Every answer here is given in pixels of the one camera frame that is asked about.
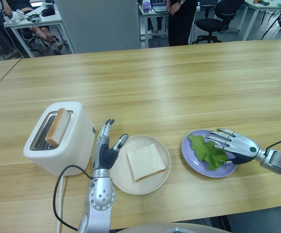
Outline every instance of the robotic arm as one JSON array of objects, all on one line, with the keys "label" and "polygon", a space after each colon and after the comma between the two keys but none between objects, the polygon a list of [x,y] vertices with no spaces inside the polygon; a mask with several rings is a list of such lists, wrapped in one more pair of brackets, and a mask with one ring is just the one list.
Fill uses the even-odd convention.
[{"label": "robotic arm", "polygon": [[227,163],[244,164],[256,159],[261,166],[281,175],[281,152],[270,149],[264,150],[251,139],[227,129],[212,131],[213,136],[206,136],[220,145],[216,148],[232,153],[235,158]]},{"label": "robotic arm", "polygon": [[109,130],[114,121],[106,121],[95,144],[93,180],[86,195],[86,212],[81,219],[79,233],[109,232],[111,208],[116,197],[109,170],[115,164],[121,147],[128,140],[128,135],[123,134],[109,149]]}]

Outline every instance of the white bread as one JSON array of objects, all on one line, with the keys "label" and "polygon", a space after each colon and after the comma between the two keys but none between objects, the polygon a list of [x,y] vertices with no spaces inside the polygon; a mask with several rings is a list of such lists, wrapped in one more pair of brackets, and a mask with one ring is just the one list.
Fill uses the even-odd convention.
[{"label": "white bread", "polygon": [[59,146],[70,122],[70,115],[65,108],[58,109],[45,140],[55,148]]},{"label": "white bread", "polygon": [[136,182],[166,170],[154,144],[128,151],[127,159]]}]

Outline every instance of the purple plate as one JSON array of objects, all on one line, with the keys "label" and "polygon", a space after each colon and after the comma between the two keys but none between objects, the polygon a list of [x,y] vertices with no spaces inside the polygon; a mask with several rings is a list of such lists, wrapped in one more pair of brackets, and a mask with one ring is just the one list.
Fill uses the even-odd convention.
[{"label": "purple plate", "polygon": [[[192,131],[191,133],[187,134],[186,137],[183,140],[183,143],[181,144],[181,151],[183,152],[184,158],[186,162],[197,172],[214,178],[221,178],[230,175],[233,173],[233,171],[236,169],[236,164],[222,164],[218,169],[214,171],[209,170],[209,163],[206,161],[199,161],[194,150],[191,149],[190,141],[188,139],[189,135],[200,135],[200,136],[207,136],[210,135],[209,130],[196,130]],[[229,159],[234,158],[235,156],[229,152],[226,152],[226,155]]]}]

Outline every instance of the beige plate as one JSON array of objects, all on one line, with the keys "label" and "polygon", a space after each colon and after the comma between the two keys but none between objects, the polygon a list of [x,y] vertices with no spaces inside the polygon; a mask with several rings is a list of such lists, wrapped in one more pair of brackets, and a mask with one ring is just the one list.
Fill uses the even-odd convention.
[{"label": "beige plate", "polygon": [[[166,171],[147,177],[138,182],[134,182],[133,174],[127,160],[127,152],[153,143],[156,145],[156,148],[163,159]],[[110,170],[110,175],[115,185],[123,192],[143,195],[158,189],[166,181],[170,169],[171,157],[162,142],[151,136],[135,135],[130,137],[126,144],[122,147],[115,165]]]}]

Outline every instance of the lettuce leaf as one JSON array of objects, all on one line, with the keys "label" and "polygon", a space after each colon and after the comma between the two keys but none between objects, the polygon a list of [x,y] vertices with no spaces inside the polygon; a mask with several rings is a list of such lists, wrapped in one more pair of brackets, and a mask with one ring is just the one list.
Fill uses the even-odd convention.
[{"label": "lettuce leaf", "polygon": [[188,139],[191,143],[191,148],[196,153],[198,160],[207,161],[209,163],[209,170],[218,169],[223,162],[227,161],[227,155],[224,150],[214,148],[213,141],[205,142],[203,136],[189,135]]}]

